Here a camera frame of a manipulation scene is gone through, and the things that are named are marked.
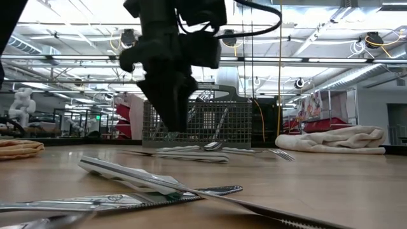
gray plastic basket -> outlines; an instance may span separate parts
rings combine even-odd
[[[143,147],[203,146],[214,141],[223,143],[223,147],[251,147],[252,103],[238,97],[233,87],[204,85],[200,88],[229,95],[209,102],[191,101],[185,133],[168,133],[154,107],[144,102]]]

folded towel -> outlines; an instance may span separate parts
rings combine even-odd
[[[0,160],[36,156],[44,150],[44,144],[28,140],[0,140]]]
[[[385,142],[385,132],[380,127],[355,126],[304,135],[280,135],[275,144],[294,151],[314,153],[384,154],[379,147]]]

white towel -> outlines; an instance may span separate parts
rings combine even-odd
[[[379,147],[385,142],[385,132],[380,127],[347,127],[323,133],[280,135],[275,144],[294,151],[313,153],[384,154]]]

yellow cable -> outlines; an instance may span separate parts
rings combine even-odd
[[[381,46],[381,47],[382,47],[382,50],[387,54],[388,57],[393,58],[392,55],[390,55],[390,53],[383,46]]]
[[[260,110],[260,116],[261,116],[261,124],[263,125],[263,142],[266,142],[266,137],[265,137],[265,119],[263,118],[263,112],[261,111],[260,105],[257,103],[255,98],[253,98],[253,101],[256,103],[256,105],[259,107]]]
[[[366,36],[366,37],[364,38],[364,40],[365,40],[365,42],[367,42],[367,43],[369,43],[369,44],[371,44],[371,45],[387,46],[387,45],[393,45],[394,43],[399,42],[399,40],[401,39],[401,35],[403,35],[403,30],[400,30],[400,35],[399,35],[399,38],[398,38],[397,40],[395,40],[395,41],[393,41],[393,42],[390,42],[390,43],[387,43],[387,44],[376,44],[376,43],[373,43],[373,42],[371,42],[371,41],[368,41],[368,37],[369,37],[369,36]]]
[[[282,0],[280,0],[280,12],[282,13]],[[281,123],[281,91],[280,91],[280,82],[281,82],[281,49],[282,49],[282,25],[280,25],[280,55],[279,55],[279,114],[277,118],[277,137],[280,135],[280,123]]]
[[[114,50],[118,50],[118,49],[120,48],[120,44],[121,44],[121,34],[120,34],[120,38],[119,38],[119,45],[117,46],[117,48],[113,46],[113,42],[112,42],[112,41],[113,41],[113,40],[110,39],[110,47],[112,47],[112,49],[114,49]]]
[[[234,48],[235,49],[235,57],[237,57],[237,48],[238,47],[240,47],[242,44],[243,44],[243,41],[239,44],[239,45],[234,45],[234,46],[229,46],[229,45],[227,45],[227,44],[225,44],[223,41],[222,41],[222,39],[221,39],[221,42],[223,43],[223,45],[225,45],[226,47],[228,47],[228,48]]]

humanoid robot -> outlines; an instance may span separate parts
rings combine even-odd
[[[19,118],[19,124],[23,128],[28,126],[30,114],[36,110],[36,101],[31,99],[31,94],[31,88],[18,89],[18,92],[14,94],[14,102],[8,111],[11,119]]]

